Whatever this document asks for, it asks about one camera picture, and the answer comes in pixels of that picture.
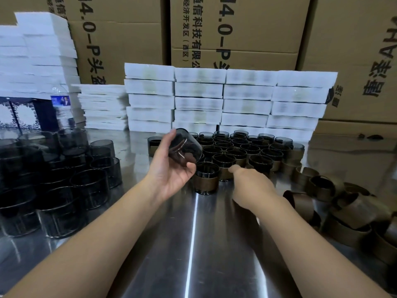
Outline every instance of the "metal table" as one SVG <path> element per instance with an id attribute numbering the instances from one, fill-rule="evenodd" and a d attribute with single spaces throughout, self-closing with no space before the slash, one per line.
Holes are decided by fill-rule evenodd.
<path id="1" fill-rule="evenodd" d="M 114 141 L 125 190 L 145 176 L 150 164 L 146 139 L 152 133 L 88 130 L 88 134 L 90 142 Z M 306 145 L 303 165 L 361 185 L 397 209 L 396 143 L 315 135 Z M 282 195 L 294 185 L 279 177 L 276 189 Z M 300 297 L 275 243 L 255 216 L 232 201 L 232 190 L 232 182 L 221 182 L 216 195 L 201 196 L 188 183 L 162 205 L 125 260 L 108 296 Z M 113 198 L 122 193 L 122 188 L 116 189 Z M 315 205 L 324 220 L 323 205 Z M 328 240 L 388 292 L 396 293 L 390 268 L 384 263 Z M 41 231 L 22 238 L 1 237 L 0 294 L 65 241 L 46 239 Z"/>

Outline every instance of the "blue label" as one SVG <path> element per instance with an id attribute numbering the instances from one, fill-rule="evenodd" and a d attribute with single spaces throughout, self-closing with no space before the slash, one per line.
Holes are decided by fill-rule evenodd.
<path id="1" fill-rule="evenodd" d="M 53 106 L 69 106 L 70 97 L 68 95 L 64 96 L 51 96 L 51 101 Z"/>

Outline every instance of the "person's right hand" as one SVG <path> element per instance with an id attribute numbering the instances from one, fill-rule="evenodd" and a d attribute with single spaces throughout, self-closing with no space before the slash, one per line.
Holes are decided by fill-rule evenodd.
<path id="1" fill-rule="evenodd" d="M 229 171 L 234 175 L 233 200 L 241 207 L 254 213 L 261 201 L 278 199 L 273 183 L 264 174 L 239 165 L 233 165 Z"/>

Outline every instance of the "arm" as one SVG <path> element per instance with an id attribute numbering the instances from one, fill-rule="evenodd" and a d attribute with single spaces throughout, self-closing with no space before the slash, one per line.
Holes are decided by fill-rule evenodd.
<path id="1" fill-rule="evenodd" d="M 303 298 L 390 298 L 277 195 L 265 175 L 238 165 L 230 171 L 234 173 L 233 199 L 269 231 Z"/>
<path id="2" fill-rule="evenodd" d="M 7 298 L 106 297 L 116 274 L 159 206 L 196 170 L 168 158 L 175 130 L 163 137 L 148 174 L 104 214 L 38 264 Z"/>

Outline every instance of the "water bottle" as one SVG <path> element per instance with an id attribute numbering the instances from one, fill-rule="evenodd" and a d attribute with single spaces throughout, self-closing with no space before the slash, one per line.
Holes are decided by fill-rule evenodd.
<path id="1" fill-rule="evenodd" d="M 59 128 L 75 127 L 69 93 L 60 83 L 52 86 L 51 101 L 56 111 Z"/>

